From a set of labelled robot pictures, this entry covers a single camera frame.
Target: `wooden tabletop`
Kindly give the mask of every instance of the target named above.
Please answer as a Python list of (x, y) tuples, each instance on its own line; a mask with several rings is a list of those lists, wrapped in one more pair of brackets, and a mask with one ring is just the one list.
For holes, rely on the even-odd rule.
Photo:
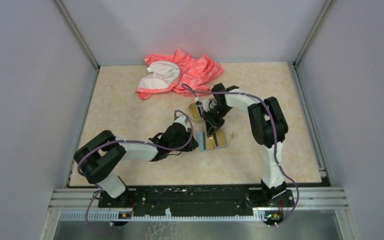
[[(282, 166), (298, 183), (319, 183), (321, 177), (302, 110), (286, 62), (222, 63), (224, 73), (207, 85), (236, 85), (262, 99), (276, 97), (289, 126), (283, 144)], [(188, 112), (193, 97), (174, 92), (158, 93), (141, 100), (135, 93), (146, 76), (146, 65), (102, 66), (93, 92), (80, 145), (103, 130), (119, 139), (146, 140), (164, 132), (173, 122), (176, 109)], [(232, 109), (225, 117), (224, 130), (229, 146), (200, 152), (183, 152), (158, 162), (124, 160), (114, 172), (127, 185), (192, 185), (259, 183), (263, 174), (261, 146), (251, 133), (247, 114)], [(194, 123), (205, 131), (204, 123)], [(88, 186), (77, 171), (70, 186)]]

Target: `wall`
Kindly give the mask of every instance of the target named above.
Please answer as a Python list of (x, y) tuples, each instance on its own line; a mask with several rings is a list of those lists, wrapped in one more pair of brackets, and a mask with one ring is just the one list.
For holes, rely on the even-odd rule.
[(39, 238), (94, 72), (51, 0), (0, 0), (0, 239)]
[(183, 48), (223, 62), (292, 61), (325, 0), (63, 0), (100, 65)]
[(362, 239), (384, 239), (384, 1), (337, 1), (299, 70)]

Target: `metal frame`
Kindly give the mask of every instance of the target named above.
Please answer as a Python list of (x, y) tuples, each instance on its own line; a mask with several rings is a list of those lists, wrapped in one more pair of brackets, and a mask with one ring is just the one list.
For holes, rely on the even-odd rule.
[[(93, 87), (90, 92), (90, 99), (86, 106), (85, 114), (83, 116), (82, 121), (82, 127), (79, 130), (78, 133), (78, 141), (77, 145), (80, 143), (80, 138), (82, 136), (82, 131), (86, 122), (86, 116), (89, 110), (89, 105), (92, 99), (93, 90), (95, 88), (95, 83), (98, 78), (99, 69), (100, 66), (97, 63), (92, 51), (88, 47), (86, 41), (84, 40), (81, 32), (79, 31), (78, 27), (76, 26), (75, 22), (70, 16), (70, 13), (67, 11), (64, 3), (62, 0), (53, 0), (56, 7), (58, 8), (59, 12), (61, 13), (62, 17), (64, 18), (68, 28), (72, 32), (74, 38), (76, 39), (78, 45), (82, 49), (85, 56), (88, 58), (90, 63), (95, 67), (96, 74), (95, 79), (93, 82)], [(304, 56), (306, 55), (308, 49), (311, 47), (311, 44), (313, 43), (317, 33), (319, 32), (324, 19), (326, 18), (327, 13), (332, 8), (336, 0), (326, 0), (317, 20), (315, 21), (306, 41), (304, 42), (303, 46), (301, 47), (299, 54), (295, 61), (288, 62), (289, 70), (293, 79), (293, 83), (295, 86), (295, 90), (297, 92), (297, 96), (302, 108), (302, 112), (305, 118), (305, 123), (307, 125), (308, 133), (310, 135), (311, 142), (313, 144), (313, 150), (314, 154), (316, 155), (318, 165), (319, 165), (319, 171), (320, 176), (322, 178), (327, 178), (328, 180), (331, 177), (331, 174), (329, 172), (329, 168), (327, 166), (327, 158), (326, 154), (324, 152), (322, 143), (320, 141), (320, 136), (317, 130), (316, 123), (314, 121), (314, 117), (312, 114), (311, 107), (309, 105), (309, 100), (307, 98), (306, 90), (303, 85), (300, 73), (298, 71), (299, 65), (301, 64)], [(70, 182), (70, 175), (71, 171), (68, 174), (67, 177), (67, 185), (68, 186)], [(296, 197), (296, 190), (293, 187), (289, 188), (292, 190), (293, 195)], [(336, 218), (338, 221), (338, 227), (340, 229), (340, 232), (342, 234), (343, 239), (360, 239), (360, 236), (358, 235), (357, 228), (354, 224), (348, 201), (345, 196), (345, 192), (342, 187), (300, 187), (300, 200), (298, 203), (297, 211), (318, 211), (318, 210), (335, 210)], [(90, 187), (90, 188), (56, 188), (53, 192), (51, 201), (49, 203), (47, 215), (45, 218), (44, 226), (42, 229), (42, 233), (40, 235), (40, 239), (42, 240), (52, 240), (54, 239), (55, 232), (57, 230), (58, 221), (63, 219), (68, 219), (67, 216), (73, 217), (73, 213), (79, 214), (79, 213), (86, 213), (86, 208), (88, 207), (91, 199), (92, 194), (96, 191), (96, 188)], [(271, 207), (255, 207), (254, 212), (259, 214), (264, 211), (273, 211), (277, 208), (271, 208)], [(91, 211), (89, 214), (92, 214), (91, 221), (102, 221), (103, 218), (99, 218), (96, 216), (105, 216), (107, 218), (109, 215), (104, 214), (100, 215), (102, 213), (119, 213), (119, 212), (129, 212), (131, 211), (131, 208), (98, 208), (98, 201), (95, 201), (91, 205)], [(256, 219), (247, 218), (250, 221), (254, 221), (256, 219), (260, 220), (260, 217), (257, 217)], [(209, 220), (211, 221), (229, 221), (229, 219), (233, 218), (226, 218), (226, 217), (219, 217), (219, 218), (211, 218)], [(163, 217), (134, 217), (134, 221), (181, 221), (180, 218), (172, 217), (170, 214), (166, 214), (166, 216)], [(245, 219), (234, 219), (235, 221), (246, 221)], [(205, 221), (204, 218), (200, 217), (194, 217), (194, 218), (187, 218), (186, 221)]]

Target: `gray floor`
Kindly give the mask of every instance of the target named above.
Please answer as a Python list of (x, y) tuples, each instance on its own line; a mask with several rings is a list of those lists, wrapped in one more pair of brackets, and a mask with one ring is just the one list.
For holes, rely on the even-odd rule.
[[(97, 230), (108, 223), (93, 222)], [(338, 240), (334, 211), (296, 211), (280, 228), (261, 222), (130, 222), (107, 234), (90, 231), (83, 221), (61, 221), (55, 240)]]

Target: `beige table surface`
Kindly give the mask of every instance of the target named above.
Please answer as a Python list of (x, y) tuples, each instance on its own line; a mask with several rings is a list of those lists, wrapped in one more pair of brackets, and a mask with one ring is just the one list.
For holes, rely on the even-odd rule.
[[(261, 98), (278, 99), (289, 126), (283, 145), (282, 166), (299, 183), (319, 183), (321, 177), (304, 117), (286, 62), (222, 63), (224, 72), (207, 85), (236, 85)], [(164, 132), (173, 122), (173, 111), (187, 113), (194, 102), (174, 92), (155, 94), (141, 100), (135, 93), (145, 65), (102, 66), (93, 92), (80, 145), (103, 130), (119, 139), (146, 140)], [(127, 185), (251, 184), (263, 174), (261, 147), (251, 133), (247, 114), (232, 109), (224, 118), (229, 147), (199, 152), (183, 152), (158, 162), (124, 160), (114, 172)], [(205, 131), (204, 123), (193, 124)], [(87, 186), (73, 163), (70, 186)]]

